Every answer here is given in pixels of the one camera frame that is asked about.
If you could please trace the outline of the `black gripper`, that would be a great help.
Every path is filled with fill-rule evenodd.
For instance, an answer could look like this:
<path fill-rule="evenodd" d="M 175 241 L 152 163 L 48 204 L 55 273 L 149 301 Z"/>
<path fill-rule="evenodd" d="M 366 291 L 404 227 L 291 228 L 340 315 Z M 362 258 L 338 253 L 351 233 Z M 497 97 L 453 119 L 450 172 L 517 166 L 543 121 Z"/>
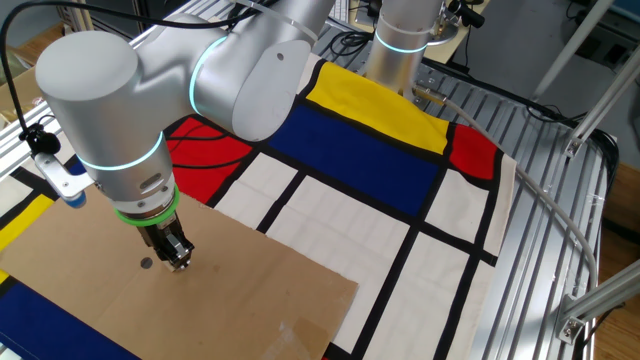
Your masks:
<path fill-rule="evenodd" d="M 143 228 L 143 239 L 152 247 L 157 257 L 174 271 L 182 271 L 190 266 L 193 244 L 183 235 L 178 220 L 164 228 L 158 224 Z"/>

